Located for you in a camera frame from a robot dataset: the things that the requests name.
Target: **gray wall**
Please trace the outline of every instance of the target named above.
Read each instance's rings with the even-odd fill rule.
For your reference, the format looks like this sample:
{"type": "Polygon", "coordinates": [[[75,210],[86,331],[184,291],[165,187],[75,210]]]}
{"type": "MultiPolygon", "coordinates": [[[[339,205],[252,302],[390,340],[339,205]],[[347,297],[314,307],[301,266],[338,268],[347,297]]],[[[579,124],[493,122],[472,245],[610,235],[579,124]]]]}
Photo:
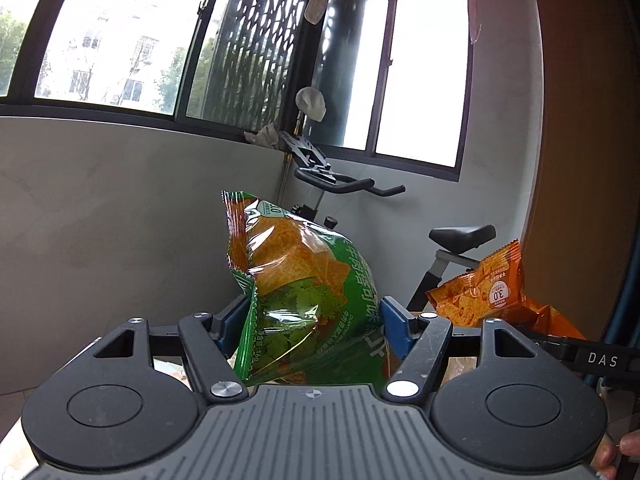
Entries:
{"type": "MultiPolygon", "coordinates": [[[[406,304],[431,265],[434,227],[492,223],[498,237],[469,255],[482,258],[520,238],[534,185],[542,132],[542,46],[536,0],[479,0],[471,109],[460,182],[334,161],[334,169],[407,192],[325,194],[318,214],[338,220],[371,266],[380,295],[406,304]]],[[[442,62],[447,62],[446,53],[442,62]]],[[[310,186],[288,180],[285,206],[313,205],[310,186]]],[[[450,266],[445,279],[463,272],[450,266]]]]}
{"type": "Polygon", "coordinates": [[[132,316],[175,324],[238,293],[223,189],[274,199],[282,154],[116,124],[0,118],[0,394],[132,316]]]}

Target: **triangular cutout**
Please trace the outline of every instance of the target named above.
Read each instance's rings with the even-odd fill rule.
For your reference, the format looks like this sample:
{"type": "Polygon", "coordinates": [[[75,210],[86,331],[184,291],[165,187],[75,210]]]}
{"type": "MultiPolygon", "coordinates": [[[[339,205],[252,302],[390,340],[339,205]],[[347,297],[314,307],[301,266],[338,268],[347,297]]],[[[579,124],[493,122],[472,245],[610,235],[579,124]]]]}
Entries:
{"type": "Polygon", "coordinates": [[[522,346],[509,332],[503,329],[494,331],[495,354],[498,357],[534,357],[531,350],[522,346]]]}
{"type": "Polygon", "coordinates": [[[116,339],[100,350],[95,357],[109,359],[114,357],[132,357],[133,355],[133,330],[125,330],[116,339]]]}

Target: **finger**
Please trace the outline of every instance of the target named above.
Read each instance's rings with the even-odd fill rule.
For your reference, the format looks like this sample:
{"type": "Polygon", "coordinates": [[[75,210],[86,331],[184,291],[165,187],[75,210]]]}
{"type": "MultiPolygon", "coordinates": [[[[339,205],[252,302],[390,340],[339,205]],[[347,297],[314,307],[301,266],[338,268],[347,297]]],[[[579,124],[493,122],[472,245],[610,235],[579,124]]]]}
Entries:
{"type": "Polygon", "coordinates": [[[604,436],[598,449],[596,450],[596,454],[593,457],[593,461],[591,461],[591,465],[596,469],[603,469],[616,457],[616,446],[613,445],[613,442],[609,439],[609,437],[604,436]]]}
{"type": "Polygon", "coordinates": [[[616,480],[616,468],[610,465],[604,469],[600,469],[597,475],[602,480],[616,480]]]}
{"type": "Polygon", "coordinates": [[[627,456],[640,455],[640,430],[628,433],[620,439],[620,453],[627,456]]]}

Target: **chip bag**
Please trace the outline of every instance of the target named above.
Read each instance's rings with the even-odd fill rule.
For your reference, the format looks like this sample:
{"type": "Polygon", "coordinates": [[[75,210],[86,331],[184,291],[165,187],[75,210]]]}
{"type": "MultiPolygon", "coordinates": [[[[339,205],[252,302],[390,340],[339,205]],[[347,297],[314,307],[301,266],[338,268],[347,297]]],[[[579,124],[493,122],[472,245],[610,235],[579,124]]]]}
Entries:
{"type": "Polygon", "coordinates": [[[369,266],[344,236],[244,192],[224,192],[228,263],[251,299],[234,370],[251,385],[389,376],[369,266]]]}
{"type": "Polygon", "coordinates": [[[437,313],[457,326],[479,327],[487,318],[499,318],[524,330],[584,339],[552,306],[525,295],[517,240],[487,256],[477,269],[453,278],[427,295],[437,313]]]}

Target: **black handlebar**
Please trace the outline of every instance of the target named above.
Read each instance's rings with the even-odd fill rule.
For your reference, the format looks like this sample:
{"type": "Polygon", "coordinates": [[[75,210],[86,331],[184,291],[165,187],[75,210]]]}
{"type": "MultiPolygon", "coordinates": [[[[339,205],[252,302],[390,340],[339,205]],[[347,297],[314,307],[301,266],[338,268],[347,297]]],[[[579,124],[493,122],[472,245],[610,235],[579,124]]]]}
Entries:
{"type": "Polygon", "coordinates": [[[306,182],[307,184],[311,184],[323,191],[335,194],[353,193],[354,191],[361,191],[363,189],[369,190],[369,188],[373,187],[375,184],[375,182],[370,178],[365,178],[363,180],[353,179],[348,182],[348,184],[332,184],[331,182],[327,182],[326,180],[315,176],[312,171],[313,170],[308,170],[306,168],[296,168],[293,174],[302,182],[306,182]]]}
{"type": "Polygon", "coordinates": [[[372,178],[357,180],[352,176],[340,173],[333,173],[333,176],[336,180],[345,182],[345,184],[333,184],[318,177],[312,168],[296,168],[293,174],[302,182],[306,182],[307,184],[311,184],[319,189],[335,194],[353,193],[355,191],[365,190],[377,196],[393,196],[406,191],[404,186],[396,186],[391,189],[379,189],[375,187],[375,181],[372,178]]]}

